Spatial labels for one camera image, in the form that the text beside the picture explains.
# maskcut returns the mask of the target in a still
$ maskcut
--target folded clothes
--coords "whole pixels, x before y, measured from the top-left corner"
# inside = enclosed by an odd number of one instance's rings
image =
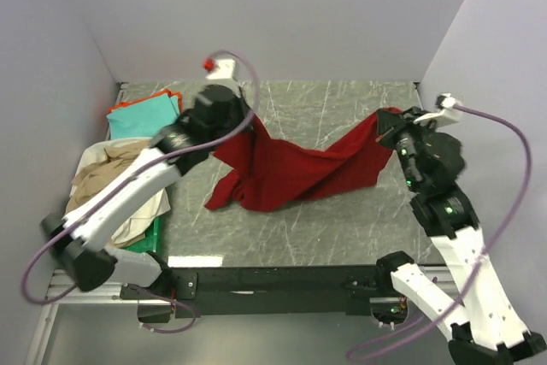
[[[121,103],[110,110],[107,119],[110,137],[154,137],[173,123],[180,111],[180,94],[162,91],[136,103]]]
[[[149,141],[149,138],[124,138],[103,141],[86,149],[72,182],[67,213],[87,203],[123,173]],[[121,248],[139,241],[152,221],[169,210],[167,193],[161,190],[116,230],[110,245]]]
[[[391,156],[391,150],[376,143],[376,113],[325,151],[271,138],[256,116],[252,125],[252,132],[240,133],[216,149],[214,156],[233,170],[218,182],[207,209],[234,200],[246,209],[272,211],[293,200],[374,186]]]

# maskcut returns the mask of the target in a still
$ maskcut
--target black metal frame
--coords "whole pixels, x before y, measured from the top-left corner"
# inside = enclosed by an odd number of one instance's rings
[[[379,291],[375,265],[172,268],[176,298],[201,315],[344,312],[371,315],[370,298],[396,297]],[[121,299],[148,299],[122,287]],[[142,322],[167,322],[170,307],[140,305]],[[176,317],[190,315],[176,310]]]

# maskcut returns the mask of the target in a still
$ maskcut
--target red knob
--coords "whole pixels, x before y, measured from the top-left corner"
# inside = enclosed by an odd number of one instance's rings
[[[203,61],[203,68],[207,70],[208,72],[212,72],[215,68],[215,61],[213,59],[205,59]]]

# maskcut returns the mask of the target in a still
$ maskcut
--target teal cloth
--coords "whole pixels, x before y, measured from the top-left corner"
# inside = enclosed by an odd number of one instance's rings
[[[107,115],[110,137],[154,137],[179,115],[178,98],[167,94],[114,110]]]

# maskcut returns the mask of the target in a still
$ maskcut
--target green basket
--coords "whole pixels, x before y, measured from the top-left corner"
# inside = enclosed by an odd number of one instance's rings
[[[157,252],[160,244],[160,217],[156,217],[150,227],[144,232],[144,238],[135,244],[131,244],[124,250],[132,252]]]

